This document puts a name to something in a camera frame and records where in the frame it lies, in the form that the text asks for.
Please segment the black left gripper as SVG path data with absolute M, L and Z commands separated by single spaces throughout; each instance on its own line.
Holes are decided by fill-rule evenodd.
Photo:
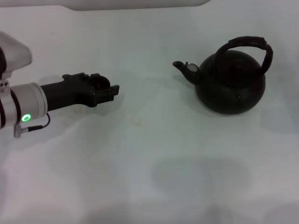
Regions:
M 93 87 L 85 82 L 99 77 L 99 73 L 90 75 L 83 72 L 74 75 L 64 74 L 62 75 L 63 81 L 42 85 L 41 88 L 46 96 L 48 111 L 71 105 L 96 107 L 98 104 L 113 101 L 114 97 L 119 94 L 119 85 L 94 91 Z

